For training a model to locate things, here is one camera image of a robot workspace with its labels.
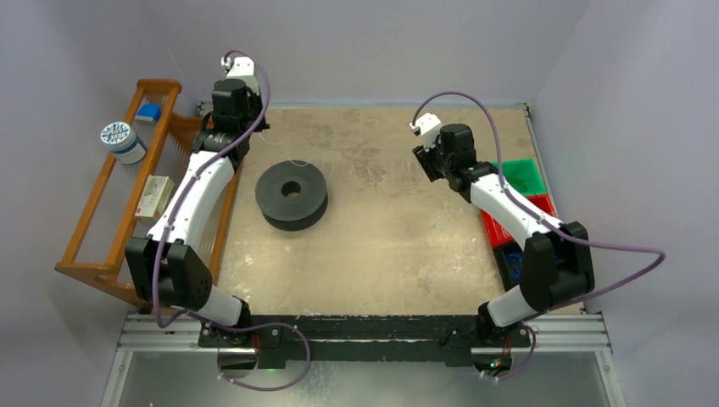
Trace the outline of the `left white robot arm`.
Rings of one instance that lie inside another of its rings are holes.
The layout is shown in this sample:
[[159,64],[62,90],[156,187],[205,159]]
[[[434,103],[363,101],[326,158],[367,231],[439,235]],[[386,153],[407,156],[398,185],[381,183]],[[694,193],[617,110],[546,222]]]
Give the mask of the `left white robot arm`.
[[220,325],[220,336],[241,347],[253,335],[248,305],[214,285],[197,248],[216,202],[249,151],[250,136],[268,128],[267,106],[259,90],[237,78],[217,81],[212,102],[176,193],[144,237],[129,239],[125,259],[141,300],[193,312]]

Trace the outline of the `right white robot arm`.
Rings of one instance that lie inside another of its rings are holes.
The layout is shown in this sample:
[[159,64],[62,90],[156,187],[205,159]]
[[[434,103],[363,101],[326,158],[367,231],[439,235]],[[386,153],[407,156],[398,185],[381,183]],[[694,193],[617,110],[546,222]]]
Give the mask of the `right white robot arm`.
[[591,253],[579,244],[588,237],[583,225],[564,223],[542,211],[518,194],[495,165],[478,161],[468,125],[417,122],[410,129],[421,139],[412,153],[428,179],[447,180],[521,248],[519,284],[478,308],[476,333],[483,343],[495,345],[525,319],[594,290]]

